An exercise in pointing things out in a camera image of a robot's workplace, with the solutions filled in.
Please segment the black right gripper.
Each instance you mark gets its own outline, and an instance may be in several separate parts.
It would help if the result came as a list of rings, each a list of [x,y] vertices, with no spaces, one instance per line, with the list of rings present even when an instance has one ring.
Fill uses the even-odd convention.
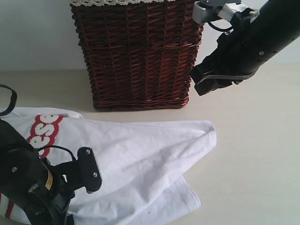
[[[199,69],[191,70],[194,89],[199,96],[240,83],[255,74],[255,41],[251,28],[236,29],[221,35],[217,48]]]

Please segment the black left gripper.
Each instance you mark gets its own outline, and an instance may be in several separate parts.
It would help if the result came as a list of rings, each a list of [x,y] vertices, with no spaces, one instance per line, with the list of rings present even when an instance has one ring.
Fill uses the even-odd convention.
[[[73,225],[68,213],[75,197],[69,172],[76,171],[77,160],[52,166],[48,159],[25,159],[22,209],[32,225]]]

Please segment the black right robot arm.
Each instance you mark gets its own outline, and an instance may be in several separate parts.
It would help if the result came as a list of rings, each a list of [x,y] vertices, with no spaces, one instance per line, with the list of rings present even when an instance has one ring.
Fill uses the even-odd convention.
[[[249,79],[300,36],[298,0],[269,0],[260,9],[240,0],[199,0],[192,18],[221,32],[217,48],[191,71],[199,96]]]

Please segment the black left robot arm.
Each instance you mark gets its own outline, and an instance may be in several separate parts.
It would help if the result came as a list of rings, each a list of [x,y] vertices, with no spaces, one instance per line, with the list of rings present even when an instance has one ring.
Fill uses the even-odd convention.
[[[73,225],[68,213],[73,191],[47,158],[6,121],[0,121],[0,191],[21,208],[32,225]]]

